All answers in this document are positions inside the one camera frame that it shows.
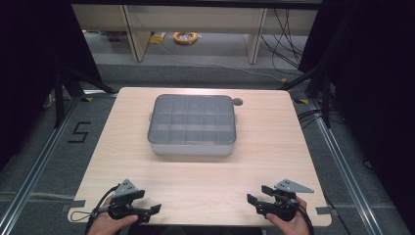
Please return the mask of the person's left hand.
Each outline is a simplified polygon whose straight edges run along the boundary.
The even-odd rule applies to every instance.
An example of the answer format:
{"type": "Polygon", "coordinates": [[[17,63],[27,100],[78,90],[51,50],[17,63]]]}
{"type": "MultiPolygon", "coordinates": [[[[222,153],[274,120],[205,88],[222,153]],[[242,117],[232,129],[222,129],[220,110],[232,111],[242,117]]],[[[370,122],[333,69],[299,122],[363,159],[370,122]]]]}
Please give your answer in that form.
{"type": "Polygon", "coordinates": [[[117,231],[129,226],[138,220],[136,214],[122,219],[112,219],[106,212],[100,213],[93,220],[86,235],[116,235],[117,231]]]}

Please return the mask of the dark curtain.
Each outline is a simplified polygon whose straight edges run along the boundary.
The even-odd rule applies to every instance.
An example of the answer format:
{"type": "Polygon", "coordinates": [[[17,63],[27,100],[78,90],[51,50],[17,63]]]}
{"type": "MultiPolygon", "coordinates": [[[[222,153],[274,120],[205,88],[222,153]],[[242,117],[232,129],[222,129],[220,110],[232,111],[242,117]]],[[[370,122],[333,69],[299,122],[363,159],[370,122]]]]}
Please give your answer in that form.
{"type": "Polygon", "coordinates": [[[365,157],[415,235],[415,0],[322,0],[300,70],[322,58],[359,1],[359,16],[329,72],[365,157]]]}
{"type": "Polygon", "coordinates": [[[71,0],[0,0],[0,170],[22,145],[59,75],[101,76],[71,0]]]}

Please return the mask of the grey compartment storage box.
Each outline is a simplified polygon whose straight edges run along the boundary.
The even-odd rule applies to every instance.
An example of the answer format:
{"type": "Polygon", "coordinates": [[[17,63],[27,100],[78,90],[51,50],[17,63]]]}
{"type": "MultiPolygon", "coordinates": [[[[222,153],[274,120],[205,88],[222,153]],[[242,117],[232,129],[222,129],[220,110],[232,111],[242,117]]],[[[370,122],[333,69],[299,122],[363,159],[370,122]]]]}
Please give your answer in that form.
{"type": "Polygon", "coordinates": [[[237,140],[235,116],[156,114],[148,130],[153,152],[167,156],[228,156],[237,140]]]}

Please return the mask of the aluminium floor rail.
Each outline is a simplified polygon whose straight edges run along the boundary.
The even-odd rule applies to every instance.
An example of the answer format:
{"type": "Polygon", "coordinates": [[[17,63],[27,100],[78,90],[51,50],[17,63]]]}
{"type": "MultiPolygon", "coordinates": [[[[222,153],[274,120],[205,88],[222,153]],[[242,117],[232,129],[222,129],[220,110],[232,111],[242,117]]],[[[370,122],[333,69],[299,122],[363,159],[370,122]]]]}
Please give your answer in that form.
{"type": "Polygon", "coordinates": [[[368,234],[385,235],[357,179],[346,162],[346,158],[332,130],[326,125],[326,121],[322,117],[317,119],[317,124],[368,234]]]}
{"type": "Polygon", "coordinates": [[[53,128],[46,144],[31,167],[30,172],[26,176],[23,185],[15,194],[11,204],[7,207],[5,213],[0,218],[0,235],[9,235],[13,230],[26,202],[29,199],[30,193],[37,184],[45,166],[52,156],[53,151],[56,149],[58,142],[68,125],[69,118],[80,100],[80,97],[70,99],[67,107],[65,108],[63,119],[56,127],[53,128]]]}

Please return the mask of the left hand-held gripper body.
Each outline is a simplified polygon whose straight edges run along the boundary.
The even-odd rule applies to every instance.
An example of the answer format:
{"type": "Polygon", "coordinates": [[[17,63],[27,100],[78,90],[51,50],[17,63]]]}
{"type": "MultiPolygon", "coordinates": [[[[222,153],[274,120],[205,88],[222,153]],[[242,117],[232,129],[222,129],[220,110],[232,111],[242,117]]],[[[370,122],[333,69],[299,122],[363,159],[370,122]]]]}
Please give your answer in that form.
{"type": "MultiPolygon", "coordinates": [[[[138,191],[139,189],[129,180],[124,179],[115,189],[110,205],[108,208],[108,214],[112,219],[122,219],[129,215],[134,215],[132,203],[135,201],[128,201],[127,195],[129,193],[138,191]]],[[[138,216],[138,223],[145,221],[145,218],[138,216]]]]}

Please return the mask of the grey plastic compartment box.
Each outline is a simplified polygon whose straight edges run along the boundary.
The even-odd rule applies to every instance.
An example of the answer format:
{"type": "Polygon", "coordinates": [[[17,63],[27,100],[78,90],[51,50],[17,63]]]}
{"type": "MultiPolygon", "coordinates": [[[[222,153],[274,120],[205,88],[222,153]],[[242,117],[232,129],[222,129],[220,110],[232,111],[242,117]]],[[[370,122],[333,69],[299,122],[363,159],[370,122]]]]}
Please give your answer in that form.
{"type": "Polygon", "coordinates": [[[232,145],[233,100],[226,95],[162,94],[154,104],[148,140],[166,145],[232,145]]]}

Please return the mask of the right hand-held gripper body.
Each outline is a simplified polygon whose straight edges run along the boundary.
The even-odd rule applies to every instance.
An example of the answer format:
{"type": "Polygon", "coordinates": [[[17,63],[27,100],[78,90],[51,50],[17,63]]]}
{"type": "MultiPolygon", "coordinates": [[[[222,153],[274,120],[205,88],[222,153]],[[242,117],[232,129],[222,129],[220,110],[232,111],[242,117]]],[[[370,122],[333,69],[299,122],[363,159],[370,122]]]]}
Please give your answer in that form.
{"type": "Polygon", "coordinates": [[[314,190],[300,185],[290,179],[284,179],[276,183],[273,187],[277,191],[277,195],[273,197],[274,203],[260,202],[260,207],[255,208],[258,214],[266,216],[268,213],[277,215],[285,221],[290,221],[296,216],[296,212],[300,208],[297,200],[297,193],[313,193],[314,190]]]}

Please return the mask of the black metal stand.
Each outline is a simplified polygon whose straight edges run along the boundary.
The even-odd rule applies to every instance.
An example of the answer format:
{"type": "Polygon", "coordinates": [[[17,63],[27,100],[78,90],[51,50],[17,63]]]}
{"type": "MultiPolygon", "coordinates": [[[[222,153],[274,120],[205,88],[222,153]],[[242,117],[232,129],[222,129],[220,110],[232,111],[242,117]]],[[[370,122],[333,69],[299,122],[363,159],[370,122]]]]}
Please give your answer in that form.
{"type": "Polygon", "coordinates": [[[322,94],[322,118],[327,128],[331,127],[329,120],[330,105],[330,78],[328,74],[328,66],[325,63],[318,63],[313,69],[299,76],[291,82],[285,83],[280,90],[288,91],[291,88],[301,84],[309,79],[304,94],[307,98],[315,98],[318,94],[322,94]]]}
{"type": "Polygon", "coordinates": [[[95,76],[67,66],[58,66],[54,74],[54,92],[56,107],[56,122],[58,127],[64,121],[64,88],[68,91],[71,98],[81,98],[85,96],[85,92],[80,86],[80,81],[85,81],[105,93],[116,94],[116,90],[103,83],[99,74],[95,76]]]}

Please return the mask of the yellow packet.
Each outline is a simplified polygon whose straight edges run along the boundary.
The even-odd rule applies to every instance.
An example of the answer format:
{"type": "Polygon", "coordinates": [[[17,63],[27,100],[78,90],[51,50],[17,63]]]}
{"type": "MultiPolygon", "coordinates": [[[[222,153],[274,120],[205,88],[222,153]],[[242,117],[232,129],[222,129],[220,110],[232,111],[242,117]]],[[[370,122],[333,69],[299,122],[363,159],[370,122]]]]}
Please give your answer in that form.
{"type": "Polygon", "coordinates": [[[165,36],[166,36],[165,32],[154,32],[151,35],[149,42],[151,44],[162,44],[165,39],[165,36]]]}

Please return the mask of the white desk frame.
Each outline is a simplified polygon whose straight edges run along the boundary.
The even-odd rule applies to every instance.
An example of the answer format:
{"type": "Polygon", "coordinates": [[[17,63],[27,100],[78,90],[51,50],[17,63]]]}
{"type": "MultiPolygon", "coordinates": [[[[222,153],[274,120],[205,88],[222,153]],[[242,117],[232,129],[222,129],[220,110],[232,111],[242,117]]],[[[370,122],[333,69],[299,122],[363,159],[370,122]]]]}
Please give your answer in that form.
{"type": "Polygon", "coordinates": [[[243,34],[254,64],[261,35],[308,36],[317,15],[315,10],[265,8],[74,4],[72,9],[83,29],[124,31],[136,62],[143,60],[151,33],[162,31],[243,34]]]}

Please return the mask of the person's right hand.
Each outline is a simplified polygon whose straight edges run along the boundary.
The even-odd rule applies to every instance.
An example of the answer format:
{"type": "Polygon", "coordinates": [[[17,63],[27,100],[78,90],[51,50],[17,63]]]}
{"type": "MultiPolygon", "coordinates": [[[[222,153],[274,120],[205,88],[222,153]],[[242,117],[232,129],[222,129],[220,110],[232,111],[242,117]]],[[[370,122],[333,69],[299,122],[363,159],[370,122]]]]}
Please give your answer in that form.
{"type": "Polygon", "coordinates": [[[297,200],[300,203],[300,208],[296,212],[296,216],[290,221],[282,220],[272,213],[266,215],[266,218],[280,229],[282,235],[311,235],[304,216],[307,203],[300,197],[297,197],[297,200]]]}

